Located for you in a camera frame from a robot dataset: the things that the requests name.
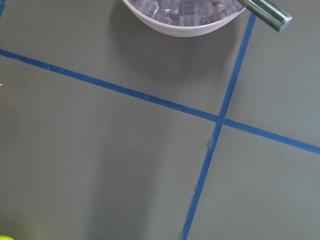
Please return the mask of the clear ice cubes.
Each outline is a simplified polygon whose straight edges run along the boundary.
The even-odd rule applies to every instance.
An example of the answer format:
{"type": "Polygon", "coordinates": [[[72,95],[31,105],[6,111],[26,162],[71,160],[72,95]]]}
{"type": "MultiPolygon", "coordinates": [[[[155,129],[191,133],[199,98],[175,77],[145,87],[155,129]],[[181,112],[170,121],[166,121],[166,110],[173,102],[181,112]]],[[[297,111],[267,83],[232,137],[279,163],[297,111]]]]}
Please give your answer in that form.
{"type": "Polygon", "coordinates": [[[215,23],[244,8],[237,0],[131,0],[130,3],[158,22],[181,27],[215,23]]]}

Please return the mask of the pink bowl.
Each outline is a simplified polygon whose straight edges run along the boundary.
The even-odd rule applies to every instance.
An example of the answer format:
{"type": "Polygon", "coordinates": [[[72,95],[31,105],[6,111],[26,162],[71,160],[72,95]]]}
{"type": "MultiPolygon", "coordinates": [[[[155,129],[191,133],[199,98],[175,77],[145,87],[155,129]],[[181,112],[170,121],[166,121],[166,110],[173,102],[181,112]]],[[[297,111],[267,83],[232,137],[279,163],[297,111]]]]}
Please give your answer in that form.
{"type": "Polygon", "coordinates": [[[123,3],[140,21],[142,21],[145,25],[147,25],[151,29],[168,36],[179,37],[179,38],[191,38],[191,37],[197,37],[197,36],[202,36],[208,33],[212,33],[220,29],[221,27],[225,26],[229,22],[231,22],[233,19],[235,19],[245,10],[245,7],[244,7],[242,10],[230,15],[229,17],[226,17],[222,20],[219,20],[217,22],[213,22],[207,25],[177,26],[177,25],[165,24],[144,15],[130,3],[130,0],[124,0],[123,3]]]}

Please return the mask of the yellow lemon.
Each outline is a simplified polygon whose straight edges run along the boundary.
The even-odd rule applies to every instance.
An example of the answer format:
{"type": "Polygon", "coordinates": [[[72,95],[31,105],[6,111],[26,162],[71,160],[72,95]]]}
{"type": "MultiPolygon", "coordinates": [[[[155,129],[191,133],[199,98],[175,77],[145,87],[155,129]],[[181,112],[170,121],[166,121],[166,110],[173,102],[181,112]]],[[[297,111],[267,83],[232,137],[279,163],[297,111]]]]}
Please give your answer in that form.
{"type": "Polygon", "coordinates": [[[14,240],[14,239],[10,236],[0,235],[0,240],[14,240]]]}

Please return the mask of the metal ice scoop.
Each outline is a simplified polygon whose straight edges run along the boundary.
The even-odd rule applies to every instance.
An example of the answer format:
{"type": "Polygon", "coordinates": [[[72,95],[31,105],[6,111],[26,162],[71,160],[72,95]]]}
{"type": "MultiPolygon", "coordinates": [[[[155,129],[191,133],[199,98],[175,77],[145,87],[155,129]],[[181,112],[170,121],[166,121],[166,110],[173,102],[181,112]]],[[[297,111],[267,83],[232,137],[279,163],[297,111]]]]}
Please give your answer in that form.
{"type": "Polygon", "coordinates": [[[293,20],[293,17],[270,0],[238,0],[276,32],[281,33],[293,20]]]}

